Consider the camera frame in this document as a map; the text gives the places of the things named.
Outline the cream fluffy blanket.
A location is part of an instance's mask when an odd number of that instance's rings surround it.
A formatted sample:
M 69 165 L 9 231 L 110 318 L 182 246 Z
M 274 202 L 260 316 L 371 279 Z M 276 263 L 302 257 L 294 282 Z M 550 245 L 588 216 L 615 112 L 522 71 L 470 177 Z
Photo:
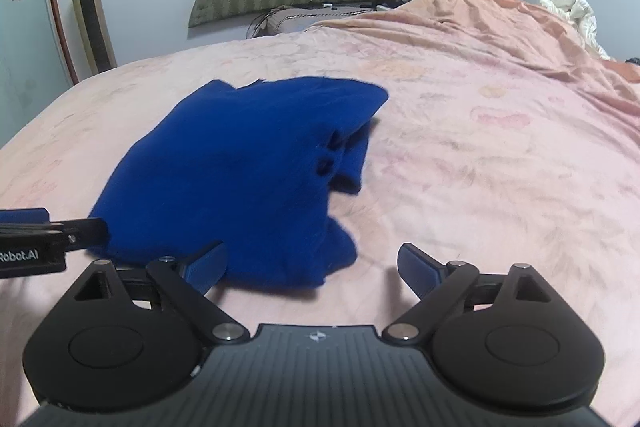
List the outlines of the cream fluffy blanket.
M 577 31 L 582 46 L 591 55 L 603 60 L 611 58 L 598 43 L 597 17 L 587 0 L 538 0 L 538 4 L 569 23 Z

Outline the frosted glass wardrobe door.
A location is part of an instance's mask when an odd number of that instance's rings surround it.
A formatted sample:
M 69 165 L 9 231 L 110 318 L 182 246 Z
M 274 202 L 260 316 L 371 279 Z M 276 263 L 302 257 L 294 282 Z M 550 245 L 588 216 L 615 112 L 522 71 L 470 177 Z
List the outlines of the frosted glass wardrobe door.
M 1 143 L 8 143 L 73 81 L 51 0 L 1 0 Z

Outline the peach orange blanket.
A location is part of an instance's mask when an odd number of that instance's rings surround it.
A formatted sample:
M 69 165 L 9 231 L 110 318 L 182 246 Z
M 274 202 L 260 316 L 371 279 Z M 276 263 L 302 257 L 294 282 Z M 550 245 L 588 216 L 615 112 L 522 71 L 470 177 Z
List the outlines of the peach orange blanket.
M 597 107 L 639 124 L 639 69 L 590 54 L 570 24 L 521 0 L 412 0 L 397 9 L 326 20 L 331 28 L 384 40 L 440 40 L 570 86 Z

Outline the gold tower fan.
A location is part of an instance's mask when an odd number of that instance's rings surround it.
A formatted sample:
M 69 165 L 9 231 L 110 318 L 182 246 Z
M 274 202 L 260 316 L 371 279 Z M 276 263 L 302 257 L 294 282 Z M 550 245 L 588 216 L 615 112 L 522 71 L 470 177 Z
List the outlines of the gold tower fan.
M 79 35 L 93 75 L 117 66 L 102 0 L 72 0 Z

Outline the pink floral bed sheet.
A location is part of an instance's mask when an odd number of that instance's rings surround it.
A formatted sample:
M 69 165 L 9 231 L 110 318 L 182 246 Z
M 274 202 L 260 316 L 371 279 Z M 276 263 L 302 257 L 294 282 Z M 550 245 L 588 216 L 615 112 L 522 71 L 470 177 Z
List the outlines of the pink floral bed sheet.
M 306 295 L 218 287 L 216 303 L 248 327 L 383 326 L 414 300 L 395 273 L 403 243 L 485 272 L 527 262 L 601 340 L 598 412 L 616 426 L 638 421 L 639 126 L 595 108 L 567 75 L 475 39 L 317 26 L 122 66 L 67 91 L 2 148 L 1 205 L 85 217 L 129 147 L 204 83 L 299 76 L 358 79 L 390 96 L 361 192 L 331 199 L 357 261 Z

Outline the blue beaded knit sweater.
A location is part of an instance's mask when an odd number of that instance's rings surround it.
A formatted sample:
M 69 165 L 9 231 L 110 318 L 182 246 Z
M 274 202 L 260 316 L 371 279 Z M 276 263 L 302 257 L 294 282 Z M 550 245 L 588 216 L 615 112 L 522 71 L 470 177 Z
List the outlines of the blue beaded knit sweater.
M 221 242 L 221 280 L 320 286 L 356 261 L 329 199 L 360 191 L 372 119 L 387 98 L 350 79 L 207 83 L 119 161 L 91 211 L 108 230 L 93 254 L 142 267 Z

